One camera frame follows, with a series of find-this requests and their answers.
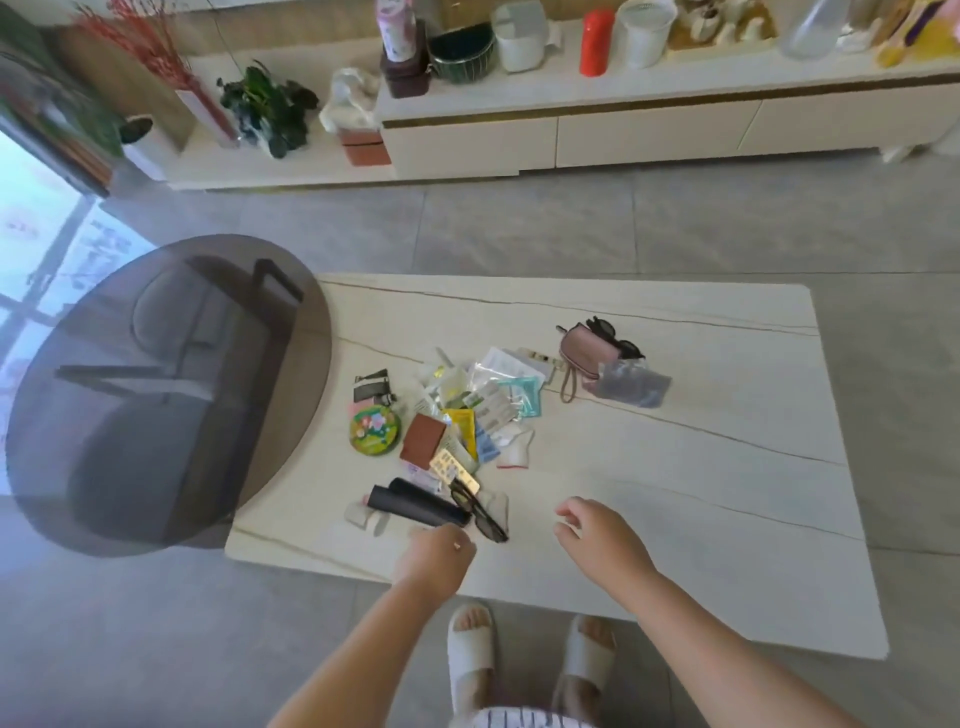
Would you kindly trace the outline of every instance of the red bottle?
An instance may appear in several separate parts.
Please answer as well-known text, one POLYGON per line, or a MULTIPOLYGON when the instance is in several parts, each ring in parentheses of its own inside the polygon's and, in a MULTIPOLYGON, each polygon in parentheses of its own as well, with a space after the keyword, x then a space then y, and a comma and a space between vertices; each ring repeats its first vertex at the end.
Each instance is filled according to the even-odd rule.
POLYGON ((580 45, 582 76, 603 76, 607 72, 615 19, 616 15, 609 9, 590 11, 584 15, 584 41, 580 45))

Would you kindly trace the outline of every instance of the slide sandal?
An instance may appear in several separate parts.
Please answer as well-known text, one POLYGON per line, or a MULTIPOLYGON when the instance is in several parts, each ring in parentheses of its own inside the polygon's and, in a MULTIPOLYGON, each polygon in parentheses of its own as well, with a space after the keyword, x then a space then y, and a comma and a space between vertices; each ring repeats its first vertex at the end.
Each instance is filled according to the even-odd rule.
POLYGON ((446 628, 446 660, 450 666, 450 702, 457 714, 457 683, 464 675, 481 669, 493 669, 493 627, 477 627, 454 632, 453 625, 466 612, 480 609, 487 614, 490 624, 493 617, 483 604, 471 602, 460 607, 450 618, 446 628))
POLYGON ((614 649, 598 644, 580 631, 583 615, 577 615, 570 623, 570 631, 566 635, 566 652, 564 653, 564 669, 561 676, 572 675, 579 677, 603 692, 607 685, 607 678, 613 668, 613 658, 616 656, 616 640, 614 649))

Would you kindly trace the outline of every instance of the red box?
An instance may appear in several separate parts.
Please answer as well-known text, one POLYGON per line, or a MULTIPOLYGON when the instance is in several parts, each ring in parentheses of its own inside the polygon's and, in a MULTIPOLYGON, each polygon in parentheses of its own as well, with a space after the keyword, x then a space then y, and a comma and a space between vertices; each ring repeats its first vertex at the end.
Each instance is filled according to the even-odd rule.
POLYGON ((354 167, 378 167, 393 164, 380 132, 340 130, 337 132, 347 159, 354 167))

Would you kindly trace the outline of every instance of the cabinet drawer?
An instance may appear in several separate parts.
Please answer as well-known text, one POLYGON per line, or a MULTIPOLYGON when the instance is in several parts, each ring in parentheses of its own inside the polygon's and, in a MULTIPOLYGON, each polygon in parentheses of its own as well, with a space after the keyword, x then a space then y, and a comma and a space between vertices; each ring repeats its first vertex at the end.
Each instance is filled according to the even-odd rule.
POLYGON ((759 101, 561 116, 557 166, 729 157, 759 101))
POLYGON ((548 169, 557 154, 557 117, 384 129, 400 179, 480 177, 548 169))
POLYGON ((764 101, 741 155, 926 144, 960 116, 960 84, 764 101))

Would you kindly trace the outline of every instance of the black eyeglasses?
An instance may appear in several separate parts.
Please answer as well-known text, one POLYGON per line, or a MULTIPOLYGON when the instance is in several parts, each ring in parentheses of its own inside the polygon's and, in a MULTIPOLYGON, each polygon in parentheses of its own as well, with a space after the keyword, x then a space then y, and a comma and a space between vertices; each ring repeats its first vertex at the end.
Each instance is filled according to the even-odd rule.
POLYGON ((604 341, 608 342, 609 344, 613 344, 615 347, 620 349, 621 359, 645 358, 636 344, 631 341, 627 341, 626 339, 617 339, 616 329, 613 328, 613 324, 606 319, 599 319, 594 316, 592 319, 587 319, 584 322, 584 326, 589 328, 604 341))
POLYGON ((453 482, 450 483, 450 494, 457 505, 473 514, 477 530, 488 539, 495 544, 503 544, 510 538, 503 526, 493 520, 493 516, 487 513, 487 509, 480 504, 477 496, 470 492, 470 489, 464 485, 462 480, 453 479, 453 482))

